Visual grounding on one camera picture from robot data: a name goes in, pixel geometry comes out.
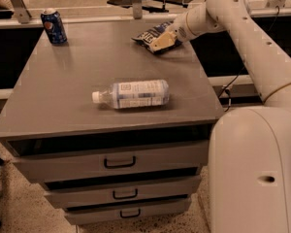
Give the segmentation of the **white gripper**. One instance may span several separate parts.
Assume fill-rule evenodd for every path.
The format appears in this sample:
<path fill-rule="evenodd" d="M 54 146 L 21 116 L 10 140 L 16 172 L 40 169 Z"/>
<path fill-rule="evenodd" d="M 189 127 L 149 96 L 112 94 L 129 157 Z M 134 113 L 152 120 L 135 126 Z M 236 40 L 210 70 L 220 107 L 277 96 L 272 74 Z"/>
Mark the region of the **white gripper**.
<path fill-rule="evenodd" d="M 188 12 L 185 12 L 177 16 L 168 26 L 167 31 L 150 43 L 149 48 L 152 52 L 157 52 L 172 47 L 177 39 L 181 42 L 187 42 L 195 38 L 196 36 L 188 26 Z"/>

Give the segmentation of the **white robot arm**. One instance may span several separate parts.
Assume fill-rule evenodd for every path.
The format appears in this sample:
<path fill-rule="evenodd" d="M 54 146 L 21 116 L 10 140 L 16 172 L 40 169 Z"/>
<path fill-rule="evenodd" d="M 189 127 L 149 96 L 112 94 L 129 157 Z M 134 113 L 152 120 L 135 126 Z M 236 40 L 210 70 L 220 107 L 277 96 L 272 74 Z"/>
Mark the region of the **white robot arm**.
<path fill-rule="evenodd" d="M 176 17 L 162 46 L 227 31 L 256 91 L 256 107 L 227 112 L 209 145 L 211 233 L 291 233 L 291 57 L 245 0 L 206 0 Z"/>

